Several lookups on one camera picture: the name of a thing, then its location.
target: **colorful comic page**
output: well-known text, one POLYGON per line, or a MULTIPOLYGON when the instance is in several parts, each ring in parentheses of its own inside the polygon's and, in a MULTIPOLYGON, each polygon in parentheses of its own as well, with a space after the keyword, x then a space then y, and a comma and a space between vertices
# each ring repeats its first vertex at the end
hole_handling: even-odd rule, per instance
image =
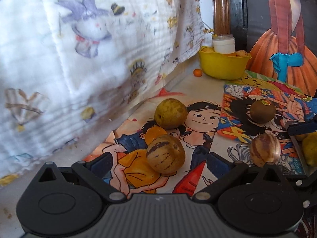
MULTIPOLYGON (((229 162, 242 161, 249 166, 255 166, 250 156, 249 144, 227 139, 218 133, 214 136, 210 152, 215 152, 229 162)), ((285 174, 303 174, 301 162, 297 157, 281 155, 277 165, 283 167, 283 173, 285 174)), ((221 164, 217 158, 209 153, 195 193, 204 189, 229 171, 230 169, 226 165, 221 164)))
POLYGON ((104 161, 94 165, 93 171, 128 197, 133 193, 187 193, 192 196, 218 127, 220 110, 221 105, 215 102, 163 90, 159 96, 145 101, 85 160, 91 161, 107 153, 104 161), (167 130, 181 141, 186 160, 176 173, 163 175, 147 163, 145 134, 157 125, 153 119, 155 109, 167 98, 176 98, 187 107, 185 124, 167 130))
POLYGON ((238 80, 229 81, 228 84, 238 84, 244 86, 253 86, 277 91, 284 91, 289 94, 304 95, 300 88, 284 83, 274 78, 255 73, 252 71, 245 71, 242 78, 238 80))
POLYGON ((309 121, 317 113, 317 99, 306 95, 250 86, 225 85, 223 107, 218 133, 241 143, 251 143, 256 136, 268 133, 276 136, 282 146, 282 154, 297 158, 294 145, 286 132, 287 121, 309 121), (276 108, 274 119, 266 124, 255 123, 249 114, 250 106, 266 99, 276 108))

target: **yellow bowl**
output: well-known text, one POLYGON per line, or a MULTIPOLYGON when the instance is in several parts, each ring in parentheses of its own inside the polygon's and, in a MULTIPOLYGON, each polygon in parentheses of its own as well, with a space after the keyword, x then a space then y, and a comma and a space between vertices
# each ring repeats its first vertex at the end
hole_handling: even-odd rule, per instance
POLYGON ((241 78, 251 58, 251 54, 243 57, 223 55, 215 52, 212 47, 202 47, 198 54, 202 71, 222 80, 241 78))

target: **metal screw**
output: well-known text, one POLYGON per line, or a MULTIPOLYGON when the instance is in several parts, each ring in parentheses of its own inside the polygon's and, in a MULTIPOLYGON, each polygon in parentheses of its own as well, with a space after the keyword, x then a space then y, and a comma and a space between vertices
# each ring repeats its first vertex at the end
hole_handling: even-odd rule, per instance
POLYGON ((301 185, 302 185, 302 183, 303 183, 303 181, 302 181, 302 180, 298 180, 298 181, 296 182, 296 186, 301 186, 301 185))
POLYGON ((206 201, 208 199, 210 199, 210 194, 208 192, 198 192, 195 195, 196 199, 200 200, 200 201, 206 201))
POLYGON ((113 201, 120 201, 122 199, 124 199, 124 194, 121 193, 121 192, 112 192, 110 195, 109 195, 109 198, 113 201))
POLYGON ((303 208, 308 208, 310 205, 310 201, 304 201, 303 202, 303 208))

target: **striped pepino melon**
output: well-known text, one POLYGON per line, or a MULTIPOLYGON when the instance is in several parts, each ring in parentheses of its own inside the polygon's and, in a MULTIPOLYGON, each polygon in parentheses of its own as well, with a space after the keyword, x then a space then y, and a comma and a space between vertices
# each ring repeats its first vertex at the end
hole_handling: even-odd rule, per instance
POLYGON ((162 135, 151 142, 146 153, 149 165, 161 174, 179 170, 185 162, 185 151, 178 138, 162 135))
POLYGON ((276 164, 281 155, 280 141, 273 135, 261 134, 252 140, 250 155, 253 163, 259 167, 267 162, 276 164))

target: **painting of woman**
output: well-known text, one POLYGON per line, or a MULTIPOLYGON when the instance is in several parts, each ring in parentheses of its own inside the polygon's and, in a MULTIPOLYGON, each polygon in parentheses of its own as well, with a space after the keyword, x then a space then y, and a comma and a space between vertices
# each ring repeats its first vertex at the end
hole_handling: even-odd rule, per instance
POLYGON ((297 86, 303 93, 314 96, 317 58, 305 46, 301 13, 304 1, 307 0, 269 0, 271 29, 252 48, 247 69, 297 86))

